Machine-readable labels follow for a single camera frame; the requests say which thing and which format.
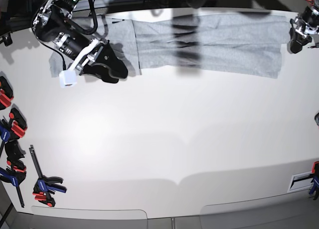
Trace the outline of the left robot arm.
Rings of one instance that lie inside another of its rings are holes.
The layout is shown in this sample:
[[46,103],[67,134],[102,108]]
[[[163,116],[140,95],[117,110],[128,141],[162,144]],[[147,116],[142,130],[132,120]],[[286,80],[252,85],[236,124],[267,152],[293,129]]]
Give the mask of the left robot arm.
[[319,34],[319,0],[306,0],[308,6],[302,13],[290,19],[290,42],[288,50],[297,54],[311,43],[312,36]]

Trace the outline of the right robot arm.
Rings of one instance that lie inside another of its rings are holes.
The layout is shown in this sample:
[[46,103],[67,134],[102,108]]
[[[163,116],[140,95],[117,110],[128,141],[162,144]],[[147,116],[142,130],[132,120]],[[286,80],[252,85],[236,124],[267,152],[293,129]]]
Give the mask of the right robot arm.
[[128,69],[114,53],[108,40],[89,39],[98,28],[93,0],[88,0],[93,26],[83,28],[72,20],[72,12],[79,0],[47,0],[35,13],[32,32],[37,40],[46,45],[53,42],[55,52],[72,60],[69,66],[62,64],[60,85],[76,84],[77,75],[91,75],[103,82],[116,84],[127,78]]

